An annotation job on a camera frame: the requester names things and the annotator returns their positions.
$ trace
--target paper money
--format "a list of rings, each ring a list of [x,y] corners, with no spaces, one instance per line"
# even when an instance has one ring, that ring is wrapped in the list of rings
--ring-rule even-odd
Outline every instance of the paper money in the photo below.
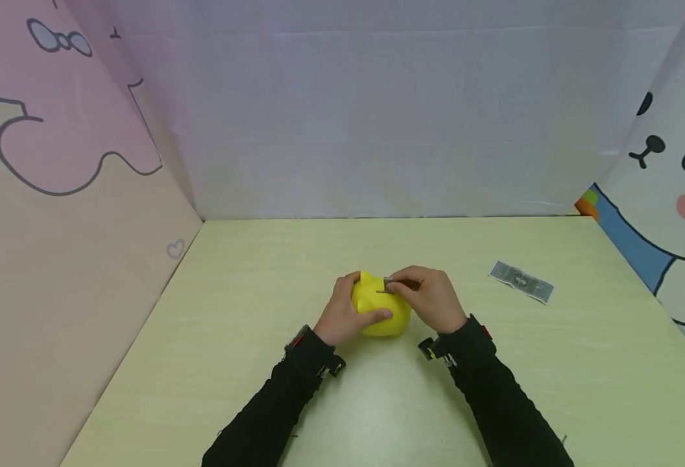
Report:
[[[553,291],[555,290],[555,287],[548,284],[548,282],[530,276],[518,267],[509,266],[502,261],[496,261],[496,264],[488,275],[504,284],[510,285],[520,292],[524,292],[545,305],[550,301],[550,296],[553,295]]]

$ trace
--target light green table surface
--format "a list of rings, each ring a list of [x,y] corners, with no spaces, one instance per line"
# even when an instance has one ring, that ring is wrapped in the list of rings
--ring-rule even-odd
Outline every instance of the light green table surface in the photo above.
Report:
[[[488,277],[497,259],[555,285],[550,305]],[[577,466],[685,466],[685,338],[592,219],[544,217],[206,222],[64,467],[198,466],[337,276],[410,264],[449,272]],[[428,335],[413,314],[341,348],[283,465],[486,465]]]

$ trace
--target white backdrop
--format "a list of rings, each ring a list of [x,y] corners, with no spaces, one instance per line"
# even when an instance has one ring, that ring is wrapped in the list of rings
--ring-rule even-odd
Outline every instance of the white backdrop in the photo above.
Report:
[[[107,0],[202,217],[565,213],[685,0]]]

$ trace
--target piggy bank ear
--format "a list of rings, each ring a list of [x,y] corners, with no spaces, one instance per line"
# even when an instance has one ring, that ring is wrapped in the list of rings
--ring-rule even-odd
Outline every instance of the piggy bank ear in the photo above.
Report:
[[[369,274],[368,271],[361,271],[361,282],[366,284],[367,282],[371,282],[373,279],[374,277],[371,274]]]

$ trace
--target right hand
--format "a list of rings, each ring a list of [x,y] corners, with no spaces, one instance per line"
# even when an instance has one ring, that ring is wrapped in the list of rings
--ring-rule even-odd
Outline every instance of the right hand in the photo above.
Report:
[[[413,307],[431,329],[451,334],[467,323],[457,293],[446,272],[410,266],[391,275],[389,289]]]

